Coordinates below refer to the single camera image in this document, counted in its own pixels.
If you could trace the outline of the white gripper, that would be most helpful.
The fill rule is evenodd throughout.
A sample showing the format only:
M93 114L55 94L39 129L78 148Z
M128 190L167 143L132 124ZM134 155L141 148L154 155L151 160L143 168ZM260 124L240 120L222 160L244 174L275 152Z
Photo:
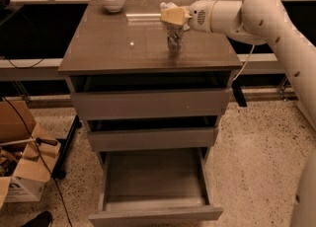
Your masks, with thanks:
M189 26L197 32L211 32L211 13L213 0L199 0L189 7L175 7L161 10L161 21L182 26L189 21Z

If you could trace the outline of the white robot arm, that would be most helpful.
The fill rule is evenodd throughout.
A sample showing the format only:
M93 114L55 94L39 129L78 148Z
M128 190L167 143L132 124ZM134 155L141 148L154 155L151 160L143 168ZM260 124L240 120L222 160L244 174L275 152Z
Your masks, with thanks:
M182 37L177 28L224 34L247 44L267 44L282 65L298 107L316 126L316 47L296 28L280 0L199 0L190 6L162 3L161 21L171 26L168 41ZM290 227L316 227L316 152L308 157L295 194Z

